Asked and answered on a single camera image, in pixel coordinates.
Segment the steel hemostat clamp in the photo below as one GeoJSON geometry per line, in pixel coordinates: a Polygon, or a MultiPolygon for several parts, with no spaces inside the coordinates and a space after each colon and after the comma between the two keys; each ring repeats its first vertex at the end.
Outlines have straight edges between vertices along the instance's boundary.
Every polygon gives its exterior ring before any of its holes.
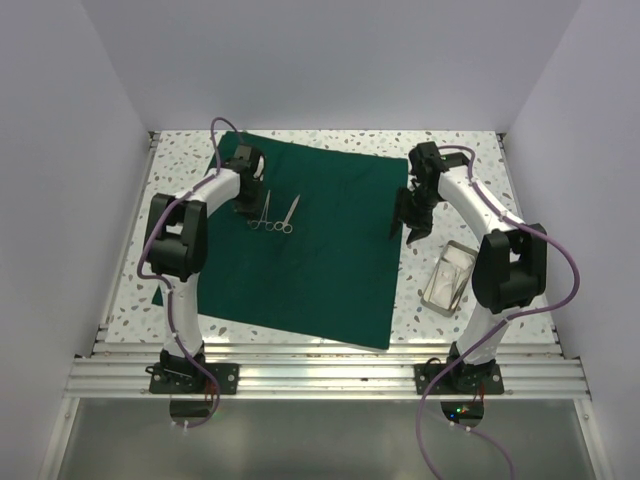
{"type": "Polygon", "coordinates": [[[258,230],[259,228],[263,228],[265,231],[272,231],[274,229],[274,223],[270,221],[268,218],[270,200],[271,200],[271,191],[268,190],[264,200],[260,217],[257,220],[248,221],[248,225],[252,230],[258,230]]]}

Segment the thin steel tweezers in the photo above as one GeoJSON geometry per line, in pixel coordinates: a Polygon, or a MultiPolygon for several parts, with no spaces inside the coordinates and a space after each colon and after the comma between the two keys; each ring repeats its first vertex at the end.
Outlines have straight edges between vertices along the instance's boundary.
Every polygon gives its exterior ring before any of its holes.
{"type": "Polygon", "coordinates": [[[439,294],[451,297],[452,286],[455,282],[455,277],[459,271],[460,271],[459,268],[453,267],[449,264],[446,264],[440,268],[439,285],[438,285],[439,294]]]}

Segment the curved steel tweezers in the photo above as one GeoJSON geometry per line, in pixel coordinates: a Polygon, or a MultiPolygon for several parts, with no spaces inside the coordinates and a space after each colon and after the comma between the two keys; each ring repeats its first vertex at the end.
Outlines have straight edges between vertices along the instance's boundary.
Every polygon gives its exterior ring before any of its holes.
{"type": "Polygon", "coordinates": [[[466,284],[469,280],[469,277],[471,275],[471,270],[467,269],[467,270],[460,270],[456,277],[455,277],[455,282],[452,286],[452,294],[451,294],[451,302],[455,303],[459,297],[462,295],[464,289],[466,288],[466,284]]]}

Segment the short steel tweezers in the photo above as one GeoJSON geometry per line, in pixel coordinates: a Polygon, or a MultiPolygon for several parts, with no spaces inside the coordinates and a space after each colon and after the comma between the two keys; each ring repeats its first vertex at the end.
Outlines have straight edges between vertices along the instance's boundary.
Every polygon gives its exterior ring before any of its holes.
{"type": "Polygon", "coordinates": [[[449,310],[454,310],[456,308],[456,305],[459,303],[461,296],[466,288],[467,282],[460,282],[456,289],[452,292],[451,298],[450,298],[450,303],[448,306],[449,310]]]}

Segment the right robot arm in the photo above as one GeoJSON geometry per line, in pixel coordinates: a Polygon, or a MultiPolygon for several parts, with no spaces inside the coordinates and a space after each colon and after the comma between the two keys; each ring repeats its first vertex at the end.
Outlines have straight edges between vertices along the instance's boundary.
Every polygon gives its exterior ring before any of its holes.
{"type": "Polygon", "coordinates": [[[420,393],[472,394],[490,379],[498,347],[511,317],[546,288],[546,231],[528,225],[501,206],[472,177],[471,151],[444,155],[434,142],[409,153],[410,184],[396,193],[390,234],[407,227],[408,242],[428,237],[435,207],[446,202],[463,218],[479,242],[471,272],[476,306],[445,363],[425,363],[416,377],[426,381],[420,393]]]}

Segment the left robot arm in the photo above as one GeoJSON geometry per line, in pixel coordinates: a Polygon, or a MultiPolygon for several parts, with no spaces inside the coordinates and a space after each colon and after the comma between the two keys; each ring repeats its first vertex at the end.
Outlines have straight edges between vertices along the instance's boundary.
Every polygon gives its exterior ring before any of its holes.
{"type": "Polygon", "coordinates": [[[167,332],[152,374],[185,392],[197,392],[214,380],[204,359],[197,310],[198,277],[208,257],[209,217],[229,202],[240,215],[255,216],[265,163],[259,149],[241,143],[194,186],[174,195],[156,194],[151,200],[138,275],[158,282],[167,332]]]}

